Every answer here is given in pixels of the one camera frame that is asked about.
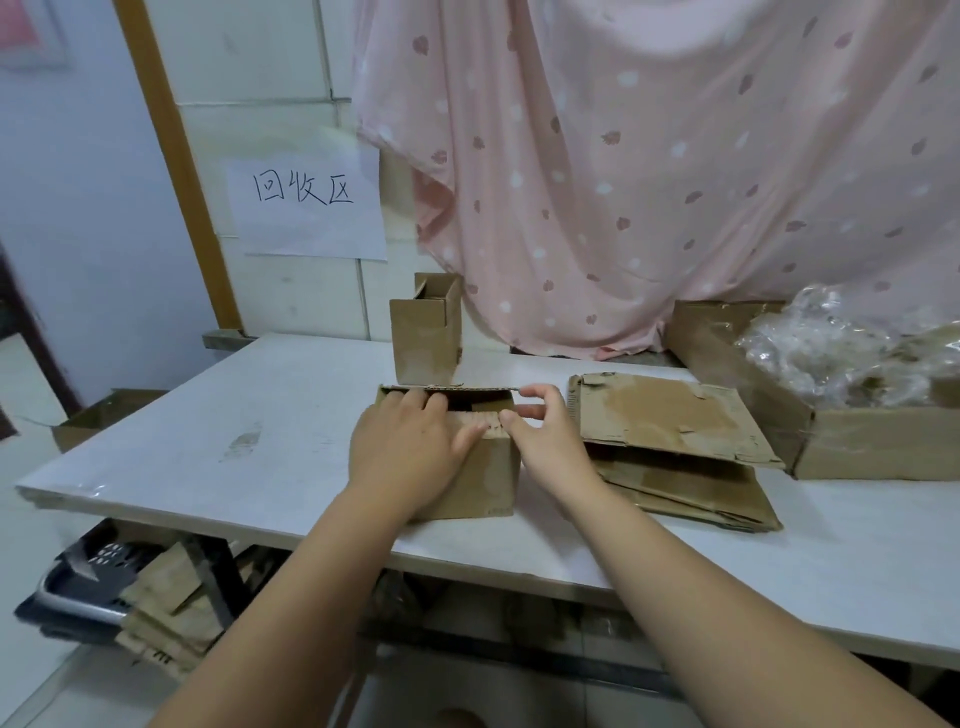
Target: white wall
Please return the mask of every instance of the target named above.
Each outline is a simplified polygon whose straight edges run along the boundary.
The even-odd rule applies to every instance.
[[[173,387],[216,327],[109,0],[53,0],[70,66],[0,70],[0,245],[84,403]]]
[[[244,329],[390,340],[389,300],[416,271],[410,168],[381,164],[388,262],[243,255],[222,162],[261,135],[352,127],[352,0],[147,0]],[[506,350],[465,316],[465,346]]]

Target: left hand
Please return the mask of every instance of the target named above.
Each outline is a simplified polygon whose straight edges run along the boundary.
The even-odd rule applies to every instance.
[[[444,491],[486,425],[456,430],[446,397],[391,392],[360,416],[350,439],[350,485],[397,498],[409,519]]]

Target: flattened cardboard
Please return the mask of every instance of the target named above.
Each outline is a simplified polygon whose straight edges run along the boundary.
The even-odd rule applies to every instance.
[[[577,378],[587,442],[783,468],[733,389],[612,372]]]
[[[600,476],[640,494],[631,498],[645,510],[751,532],[783,528],[752,468],[633,448],[589,453]]]
[[[450,273],[417,273],[414,285],[414,298],[390,301],[396,381],[450,384],[460,362],[462,279]]]
[[[166,393],[165,389],[114,389],[112,394],[53,427],[54,442],[60,452],[67,452]]]
[[[381,386],[376,400],[381,401],[392,391],[406,392],[408,389]],[[454,427],[482,422],[490,428],[470,451],[450,487],[419,511],[414,521],[512,516],[520,473],[520,452],[497,418],[501,409],[514,409],[511,390],[456,386],[424,389],[446,395],[449,402],[447,418]]]
[[[660,394],[645,399],[655,386]],[[655,377],[584,375],[570,379],[567,404],[594,467],[634,505],[736,530],[780,530],[753,468],[739,456],[751,465],[782,463],[742,402],[710,390]]]
[[[795,477],[960,479],[960,410],[815,409],[749,362],[735,342],[783,303],[680,301],[665,344],[702,382],[734,387]]]

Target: hand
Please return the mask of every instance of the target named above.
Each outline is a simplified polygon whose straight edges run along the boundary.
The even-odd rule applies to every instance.
[[[544,404],[518,404],[516,412],[500,412],[500,423],[520,448],[530,475],[551,495],[566,497],[599,481],[590,463],[584,441],[566,411],[564,396],[552,384],[528,384],[520,388],[523,397],[540,397]],[[543,420],[531,427],[522,418]]]
[[[360,416],[350,438],[350,485],[379,490],[412,518],[453,480],[486,425],[456,430],[446,397],[391,392]]]

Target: white tiled wall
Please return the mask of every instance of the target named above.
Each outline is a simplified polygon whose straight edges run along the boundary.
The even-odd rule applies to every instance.
[[[223,160],[352,130],[353,0],[147,0],[246,333],[390,340],[390,298],[439,271],[416,243],[410,167],[384,155],[388,262],[244,255]],[[506,350],[465,311],[464,345]]]
[[[311,0],[147,0],[180,104],[323,99]]]

